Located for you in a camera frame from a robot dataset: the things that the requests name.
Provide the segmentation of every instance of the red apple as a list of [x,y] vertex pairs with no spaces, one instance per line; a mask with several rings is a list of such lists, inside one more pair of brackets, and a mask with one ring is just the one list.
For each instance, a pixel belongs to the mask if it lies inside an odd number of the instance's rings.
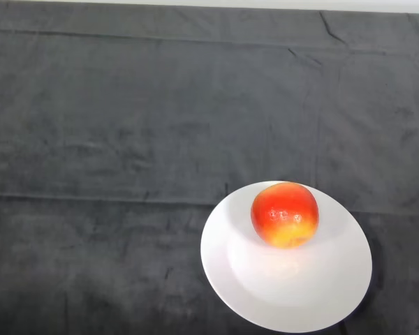
[[278,248],[309,241],[318,227],[318,206],[312,193],[296,183],[279,183],[260,192],[251,206],[258,235]]

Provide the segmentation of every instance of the fabric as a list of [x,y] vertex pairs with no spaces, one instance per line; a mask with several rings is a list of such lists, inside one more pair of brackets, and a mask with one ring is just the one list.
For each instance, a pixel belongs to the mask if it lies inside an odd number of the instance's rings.
[[0,2],[0,334],[273,334],[200,262],[264,180],[372,248],[319,334],[419,334],[419,15]]

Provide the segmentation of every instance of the white background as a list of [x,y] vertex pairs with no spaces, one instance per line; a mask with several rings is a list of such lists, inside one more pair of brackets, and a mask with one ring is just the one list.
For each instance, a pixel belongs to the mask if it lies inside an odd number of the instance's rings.
[[419,0],[60,0],[67,2],[138,3],[151,5],[285,8],[315,10],[358,10],[371,12],[419,13]]

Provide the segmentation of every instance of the plate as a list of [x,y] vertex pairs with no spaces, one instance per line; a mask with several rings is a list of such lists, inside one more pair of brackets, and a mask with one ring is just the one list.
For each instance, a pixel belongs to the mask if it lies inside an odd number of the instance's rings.
[[261,327],[312,332],[348,316],[371,280],[368,241],[353,216],[329,195],[304,186],[318,204],[314,237],[294,249],[268,246],[250,219],[254,198],[282,181],[245,186],[223,199],[205,224],[203,269],[231,308]]

